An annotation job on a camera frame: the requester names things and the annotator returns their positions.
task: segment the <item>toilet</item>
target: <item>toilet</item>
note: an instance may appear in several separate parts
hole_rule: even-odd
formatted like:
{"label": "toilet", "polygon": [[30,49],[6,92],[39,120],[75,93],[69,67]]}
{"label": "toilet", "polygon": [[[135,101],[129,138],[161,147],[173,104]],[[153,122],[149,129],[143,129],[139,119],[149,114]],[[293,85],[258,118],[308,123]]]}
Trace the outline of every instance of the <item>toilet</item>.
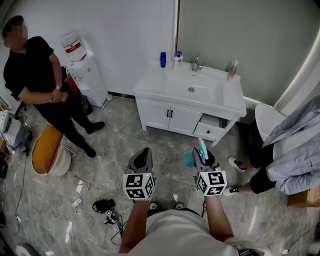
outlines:
{"label": "toilet", "polygon": [[263,142],[266,141],[272,130],[287,118],[273,107],[262,102],[255,106],[254,115],[256,127]]}

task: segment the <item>black shoe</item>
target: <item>black shoe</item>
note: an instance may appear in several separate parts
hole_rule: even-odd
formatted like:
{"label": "black shoe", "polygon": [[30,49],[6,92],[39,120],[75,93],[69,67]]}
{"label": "black shoe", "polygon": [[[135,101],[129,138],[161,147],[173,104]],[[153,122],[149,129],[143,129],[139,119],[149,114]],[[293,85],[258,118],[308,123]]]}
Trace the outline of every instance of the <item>black shoe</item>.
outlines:
{"label": "black shoe", "polygon": [[159,205],[155,201],[149,203],[149,210],[154,210],[154,209],[160,209]]}
{"label": "black shoe", "polygon": [[86,148],[83,148],[84,152],[86,153],[86,155],[90,158],[94,158],[96,156],[96,151],[91,148],[91,147],[86,147]]}
{"label": "black shoe", "polygon": [[173,207],[174,210],[181,210],[183,208],[185,208],[185,205],[182,202],[177,202]]}
{"label": "black shoe", "polygon": [[94,131],[99,131],[105,126],[105,123],[100,121],[93,123],[89,129],[86,129],[87,134],[92,134]]}

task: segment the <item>cushion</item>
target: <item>cushion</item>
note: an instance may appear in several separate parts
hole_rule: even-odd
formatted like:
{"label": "cushion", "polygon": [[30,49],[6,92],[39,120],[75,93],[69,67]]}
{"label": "cushion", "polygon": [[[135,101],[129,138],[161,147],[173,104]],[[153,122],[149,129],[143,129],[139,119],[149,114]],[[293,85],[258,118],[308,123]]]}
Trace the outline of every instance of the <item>cushion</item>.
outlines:
{"label": "cushion", "polygon": [[38,174],[47,174],[50,171],[63,136],[63,133],[49,124],[44,128],[32,154],[32,164]]}

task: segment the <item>man in black shirt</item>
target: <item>man in black shirt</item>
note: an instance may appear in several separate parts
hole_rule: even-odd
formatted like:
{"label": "man in black shirt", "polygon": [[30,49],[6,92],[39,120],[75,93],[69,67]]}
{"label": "man in black shirt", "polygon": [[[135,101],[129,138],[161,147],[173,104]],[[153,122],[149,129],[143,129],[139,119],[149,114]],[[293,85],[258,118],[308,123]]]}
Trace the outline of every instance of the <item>man in black shirt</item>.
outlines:
{"label": "man in black shirt", "polygon": [[26,104],[33,104],[41,115],[89,157],[96,152],[77,132],[71,118],[88,134],[104,127],[104,122],[91,123],[81,104],[62,81],[59,59],[40,36],[28,39],[22,16],[10,19],[2,31],[10,55],[4,67],[5,87]]}

